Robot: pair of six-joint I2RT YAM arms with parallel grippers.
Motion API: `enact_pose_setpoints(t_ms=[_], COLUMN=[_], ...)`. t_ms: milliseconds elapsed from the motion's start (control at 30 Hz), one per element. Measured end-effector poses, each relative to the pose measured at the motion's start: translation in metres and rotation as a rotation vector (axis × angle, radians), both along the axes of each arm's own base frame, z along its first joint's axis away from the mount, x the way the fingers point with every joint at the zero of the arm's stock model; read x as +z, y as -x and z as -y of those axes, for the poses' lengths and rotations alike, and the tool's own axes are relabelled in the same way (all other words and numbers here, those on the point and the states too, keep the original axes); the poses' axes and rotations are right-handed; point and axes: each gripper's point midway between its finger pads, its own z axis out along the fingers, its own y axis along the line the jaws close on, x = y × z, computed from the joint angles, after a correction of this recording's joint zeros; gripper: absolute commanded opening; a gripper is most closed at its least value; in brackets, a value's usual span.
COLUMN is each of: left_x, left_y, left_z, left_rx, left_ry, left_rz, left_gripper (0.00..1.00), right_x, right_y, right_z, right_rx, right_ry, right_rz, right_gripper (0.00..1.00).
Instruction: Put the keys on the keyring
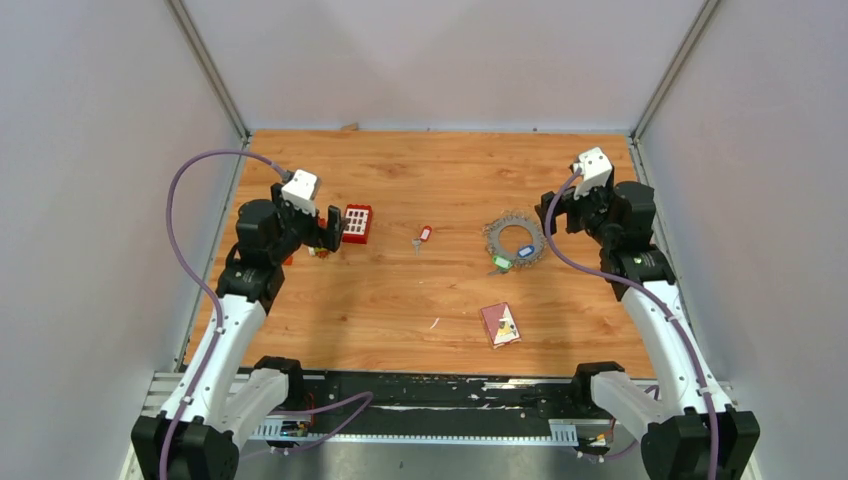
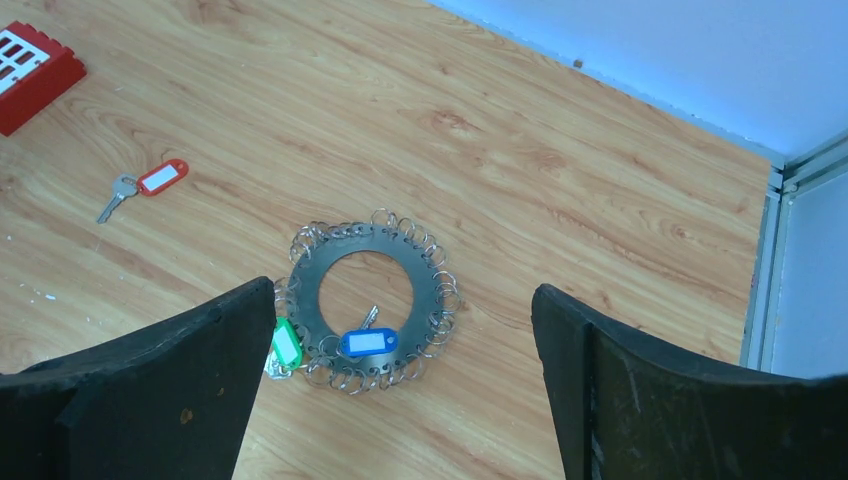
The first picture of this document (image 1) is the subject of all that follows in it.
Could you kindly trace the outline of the metal disc with keyrings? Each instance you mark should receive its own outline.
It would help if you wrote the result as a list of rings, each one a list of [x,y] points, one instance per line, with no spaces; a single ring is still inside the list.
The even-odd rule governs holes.
[[[491,260],[493,256],[500,255],[513,262],[510,271],[534,266],[546,252],[547,242],[539,221],[521,211],[504,211],[483,226],[482,236]],[[534,245],[535,254],[520,259],[516,253],[525,245]]]

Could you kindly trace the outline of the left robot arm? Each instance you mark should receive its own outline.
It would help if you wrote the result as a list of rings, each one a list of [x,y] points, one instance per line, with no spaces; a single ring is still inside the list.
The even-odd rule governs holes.
[[[177,387],[158,414],[141,416],[131,442],[145,479],[232,479],[241,448],[276,406],[298,411],[306,386],[297,362],[266,357],[238,393],[230,388],[247,347],[284,282],[283,263],[300,247],[339,249],[345,225],[314,204],[318,184],[275,183],[269,199],[238,210],[237,241],[212,293],[213,314]]]

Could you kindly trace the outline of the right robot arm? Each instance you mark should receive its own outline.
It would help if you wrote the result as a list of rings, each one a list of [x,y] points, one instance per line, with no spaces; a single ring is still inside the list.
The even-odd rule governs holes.
[[[635,182],[594,186],[584,196],[566,184],[542,195],[535,211],[547,238],[566,219],[600,246],[599,269],[642,338],[656,374],[653,398],[618,363],[581,364],[571,403],[584,417],[604,410],[637,441],[651,479],[740,479],[760,438],[751,411],[737,409],[715,379],[678,303],[677,279],[653,242],[653,188]]]

